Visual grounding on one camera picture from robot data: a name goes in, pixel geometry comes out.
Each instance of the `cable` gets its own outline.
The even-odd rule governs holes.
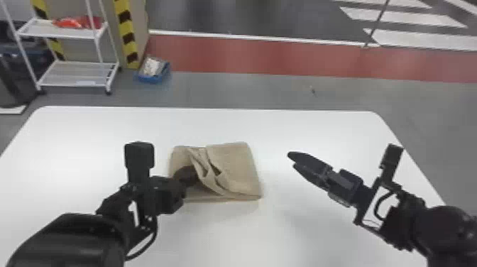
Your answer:
[[[156,223],[156,227],[154,228],[154,232],[153,232],[153,236],[150,238],[149,242],[144,245],[141,249],[139,249],[138,251],[136,251],[135,253],[129,255],[129,256],[126,256],[126,261],[130,261],[132,259],[135,259],[136,257],[140,256],[142,253],[144,253],[144,251],[146,251],[147,249],[149,249],[150,245],[152,245],[155,241],[155,238],[158,236],[158,219],[155,218],[155,223]]]
[[[379,211],[379,206],[381,206],[381,203],[388,199],[389,197],[391,197],[392,195],[394,195],[394,192],[390,191],[390,192],[387,192],[385,195],[383,195],[382,197],[379,198],[379,200],[376,202],[376,205],[374,206],[374,210],[373,210],[373,213],[374,213],[374,216],[376,218],[378,218],[380,221],[384,221],[384,218],[379,215],[378,211]]]

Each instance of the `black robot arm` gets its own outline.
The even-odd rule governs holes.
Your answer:
[[[124,155],[128,182],[106,198],[96,214],[61,215],[25,241],[7,267],[120,267],[143,253],[157,236],[157,216],[172,214],[182,206],[187,183],[183,179],[150,178],[149,170],[154,166],[150,143],[126,144]],[[129,211],[132,202],[137,206],[137,219]],[[144,247],[131,253],[149,236]]]
[[[429,267],[477,266],[477,219],[456,207],[427,208],[422,198],[404,191],[393,182],[403,149],[390,144],[380,163],[381,176],[371,187],[347,170],[333,168],[306,153],[289,152],[293,168],[305,179],[328,192],[328,196],[345,207],[355,207],[354,224],[379,236],[395,248],[416,249],[426,257]],[[364,216],[380,187],[388,192],[376,201],[373,213],[382,221],[377,227],[365,223]],[[398,204],[386,216],[379,206],[391,196]]]

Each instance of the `shelf rack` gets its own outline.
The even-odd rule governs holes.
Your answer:
[[[102,18],[104,20],[101,28],[96,29],[93,25],[93,13],[91,10],[90,0],[84,0],[87,8],[88,17],[92,29],[74,29],[74,28],[59,28],[53,25],[52,21],[40,19],[36,16],[33,8],[31,9],[32,19],[25,23],[18,30],[13,25],[13,20],[10,16],[5,0],[0,0],[0,4],[6,19],[9,23],[11,32],[18,44],[18,48],[25,60],[26,67],[35,82],[38,93],[44,93],[42,87],[104,87],[107,95],[111,94],[111,84],[119,70],[119,60],[114,46],[114,39],[107,21],[106,12],[102,0],[98,0],[101,9]],[[116,62],[104,62],[100,49],[101,37],[105,32],[108,32],[111,39],[111,46],[114,51]],[[31,63],[26,55],[25,49],[21,42],[22,37],[39,37],[44,38],[48,44],[55,61],[47,69],[39,79],[36,77]],[[57,58],[56,53],[50,47],[47,38],[72,39],[72,40],[92,40],[96,47],[99,62],[76,62],[64,61]]]

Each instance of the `beige towel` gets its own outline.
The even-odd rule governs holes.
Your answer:
[[[176,146],[169,176],[193,165],[200,183],[187,190],[186,201],[257,200],[262,196],[253,156],[247,143],[225,143],[195,148]]]

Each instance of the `hazard stripe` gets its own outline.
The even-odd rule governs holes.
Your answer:
[[[46,10],[45,0],[31,0],[33,9],[35,10],[36,16],[41,19],[48,19],[48,12]],[[56,38],[49,38],[48,44],[50,45],[53,52],[58,57],[58,60],[65,60],[65,52],[61,43]]]
[[[119,22],[119,35],[123,42],[123,52],[128,68],[139,68],[138,45],[134,36],[133,19],[129,0],[114,0],[114,10]]]

